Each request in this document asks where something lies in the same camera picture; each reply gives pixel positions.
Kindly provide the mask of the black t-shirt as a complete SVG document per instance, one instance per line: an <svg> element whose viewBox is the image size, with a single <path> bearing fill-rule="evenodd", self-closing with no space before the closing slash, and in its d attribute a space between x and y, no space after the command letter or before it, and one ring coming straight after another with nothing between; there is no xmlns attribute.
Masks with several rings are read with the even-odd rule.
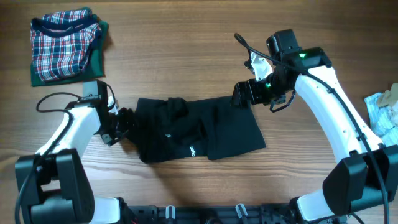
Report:
<svg viewBox="0 0 398 224"><path fill-rule="evenodd" d="M146 164L198 156L217 160L265 148L252 110L230 101L141 98L127 138Z"/></svg>

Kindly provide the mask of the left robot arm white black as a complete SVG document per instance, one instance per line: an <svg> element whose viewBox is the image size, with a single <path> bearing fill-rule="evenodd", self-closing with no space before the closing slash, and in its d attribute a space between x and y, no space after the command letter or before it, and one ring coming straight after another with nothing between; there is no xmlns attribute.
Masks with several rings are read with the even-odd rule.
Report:
<svg viewBox="0 0 398 224"><path fill-rule="evenodd" d="M84 82L83 95L61 110L63 121L35 154L15 164L19 195L16 223L137 223L121 197L96 197L81 157L94 135L107 146L122 140L132 125L132 111L116 106L105 82Z"/></svg>

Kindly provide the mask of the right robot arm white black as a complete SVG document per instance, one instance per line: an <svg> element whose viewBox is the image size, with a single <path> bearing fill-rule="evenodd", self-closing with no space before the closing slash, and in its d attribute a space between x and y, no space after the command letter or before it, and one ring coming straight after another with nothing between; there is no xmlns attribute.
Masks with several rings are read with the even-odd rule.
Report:
<svg viewBox="0 0 398 224"><path fill-rule="evenodd" d="M267 53L247 46L244 66L254 78L235 84L231 104L266 105L276 113L300 96L324 131L336 161L322 187L278 206L286 223L342 223L359 211L389 204L397 190L397 146L385 145L372 132L344 93L335 69L320 47L299 46L292 30L271 35Z"/></svg>

